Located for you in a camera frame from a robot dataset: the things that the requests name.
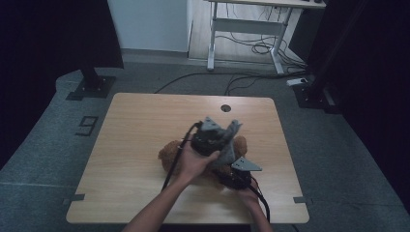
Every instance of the table surface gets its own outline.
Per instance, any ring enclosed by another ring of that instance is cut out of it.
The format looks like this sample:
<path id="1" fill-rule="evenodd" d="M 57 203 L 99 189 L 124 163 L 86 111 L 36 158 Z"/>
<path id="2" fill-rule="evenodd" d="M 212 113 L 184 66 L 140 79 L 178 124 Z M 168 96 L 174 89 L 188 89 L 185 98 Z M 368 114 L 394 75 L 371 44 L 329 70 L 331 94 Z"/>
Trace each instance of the table surface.
<path id="1" fill-rule="evenodd" d="M 230 112 L 220 107 L 228 104 Z M 223 128 L 242 123 L 246 157 L 271 209 L 272 223 L 308 222 L 298 178 L 274 101 L 268 98 L 117 94 L 67 213 L 71 223 L 127 223 L 160 191 L 166 173 L 158 152 L 210 116 Z M 198 178 L 179 197 L 165 223 L 252 223 L 233 190 Z"/>
<path id="2" fill-rule="evenodd" d="M 206 0 L 208 2 L 218 3 L 233 3 L 233 4 L 250 4 L 250 5 L 264 5 L 264 6 L 277 6 L 277 7 L 290 7 L 290 8 L 310 8 L 310 9 L 324 9 L 326 4 L 315 3 L 313 0 Z"/>

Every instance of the white desk frame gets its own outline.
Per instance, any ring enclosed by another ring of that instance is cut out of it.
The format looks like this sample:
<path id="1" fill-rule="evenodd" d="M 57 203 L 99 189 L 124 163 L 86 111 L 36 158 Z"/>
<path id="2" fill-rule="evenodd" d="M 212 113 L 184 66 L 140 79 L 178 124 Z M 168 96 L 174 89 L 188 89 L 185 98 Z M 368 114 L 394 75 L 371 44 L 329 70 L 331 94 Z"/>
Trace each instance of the white desk frame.
<path id="1" fill-rule="evenodd" d="M 214 12 L 212 16 L 212 27 L 211 27 L 211 43 L 208 50 L 208 71 L 214 70 L 215 63 L 215 33 L 217 31 L 221 32 L 236 32 L 236 33 L 248 33 L 248 34 L 261 34 L 278 36 L 275 46 L 271 49 L 271 56 L 274 61 L 275 68 L 278 74 L 284 74 L 281 59 L 278 55 L 280 44 L 283 40 L 284 33 L 289 22 L 289 18 L 292 14 L 293 8 L 314 8 L 323 9 L 326 7 L 325 3 L 314 3 L 313 0 L 309 2 L 302 0 L 208 0 L 214 3 Z M 218 18 L 218 2 L 221 3 L 234 3 L 234 4 L 250 4 L 250 5 L 268 5 L 268 6 L 278 6 L 287 7 L 288 11 L 286 13 L 285 19 L 282 22 L 268 22 L 268 21 L 255 21 L 255 20 L 243 20 L 243 19 L 231 19 L 231 18 Z"/>

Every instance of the white wall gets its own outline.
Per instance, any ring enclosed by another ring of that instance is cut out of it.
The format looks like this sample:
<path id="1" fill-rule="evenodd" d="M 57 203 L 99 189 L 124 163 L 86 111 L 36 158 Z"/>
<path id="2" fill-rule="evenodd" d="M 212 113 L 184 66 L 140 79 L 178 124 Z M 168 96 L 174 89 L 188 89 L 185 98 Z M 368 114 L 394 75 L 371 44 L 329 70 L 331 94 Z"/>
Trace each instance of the white wall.
<path id="1" fill-rule="evenodd" d="M 108 0 L 121 48 L 187 52 L 190 1 Z"/>

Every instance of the stuffed toy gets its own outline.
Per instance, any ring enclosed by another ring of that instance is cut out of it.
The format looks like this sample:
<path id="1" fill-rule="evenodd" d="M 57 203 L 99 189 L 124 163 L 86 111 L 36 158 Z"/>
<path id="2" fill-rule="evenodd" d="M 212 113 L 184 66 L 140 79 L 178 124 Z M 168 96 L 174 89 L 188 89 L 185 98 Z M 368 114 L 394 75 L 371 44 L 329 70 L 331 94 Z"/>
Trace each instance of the stuffed toy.
<path id="1" fill-rule="evenodd" d="M 174 140 L 166 144 L 159 152 L 158 158 L 162 162 L 162 167 L 165 172 L 168 172 L 171 168 L 172 162 L 175 159 L 175 156 L 178 153 L 178 146 L 182 143 L 182 141 Z M 233 150 L 235 153 L 235 160 L 239 159 L 240 157 L 244 157 L 248 151 L 247 140 L 238 135 L 233 139 Z M 181 165 L 177 163 L 173 175 L 178 175 L 180 172 Z M 202 176 L 210 179 L 211 181 L 218 181 L 224 185 L 221 176 L 229 177 L 231 175 L 231 167 L 229 164 L 220 165 L 218 167 L 213 167 L 213 165 L 208 165 L 207 169 L 202 173 Z"/>

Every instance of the floor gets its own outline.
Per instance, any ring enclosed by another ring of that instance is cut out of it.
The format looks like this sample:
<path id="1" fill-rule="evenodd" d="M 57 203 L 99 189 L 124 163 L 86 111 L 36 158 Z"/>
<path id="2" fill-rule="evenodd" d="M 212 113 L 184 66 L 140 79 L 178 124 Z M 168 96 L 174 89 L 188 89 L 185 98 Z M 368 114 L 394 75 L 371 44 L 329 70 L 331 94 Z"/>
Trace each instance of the floor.
<path id="1" fill-rule="evenodd" d="M 121 231 L 124 224 L 69 224 L 65 219 L 113 96 L 154 93 L 189 73 L 200 74 L 160 93 L 222 96 L 232 77 L 224 73 L 272 72 L 269 65 L 230 62 L 206 72 L 202 60 L 175 57 L 125 54 L 124 61 L 123 70 L 98 69 L 117 78 L 106 99 L 66 101 L 82 76 L 72 72 L 57 80 L 49 107 L 0 172 L 0 231 Z M 310 215 L 308 223 L 296 225 L 299 231 L 408 231 L 409 214 L 359 137 L 341 115 L 300 108 L 286 86 L 292 78 L 243 79 L 231 86 L 243 88 L 230 94 L 275 101 Z M 84 116 L 99 119 L 90 136 L 77 136 Z M 296 231 L 290 224 L 273 228 Z M 209 231 L 230 229 L 217 225 Z"/>
<path id="2" fill-rule="evenodd" d="M 193 24 L 190 37 L 190 53 L 191 59 L 207 59 L 208 47 L 211 40 L 211 18 L 214 5 L 211 6 L 207 1 L 193 1 Z M 272 8 L 267 6 L 256 5 L 242 5 L 242 4 L 218 4 L 218 17 L 240 18 L 247 20 L 261 20 L 261 21 L 283 21 L 286 12 L 286 8 Z M 285 42 L 281 44 L 281 49 L 286 51 L 286 54 L 292 58 L 298 57 L 287 48 L 290 39 L 295 30 L 301 9 L 295 9 L 289 19 L 289 25 L 286 29 L 284 36 Z M 229 39 L 236 39 L 240 43 L 235 43 Z M 258 54 L 252 52 L 251 45 L 243 44 L 256 44 L 261 43 L 261 35 L 243 34 L 243 33 L 228 33 L 217 32 L 216 33 L 216 60 L 226 61 L 243 61 L 250 63 L 265 63 L 271 64 L 272 58 L 269 53 Z M 274 44 L 275 39 L 269 38 L 263 40 L 266 44 Z M 258 52 L 266 52 L 267 49 L 263 47 L 257 47 Z"/>

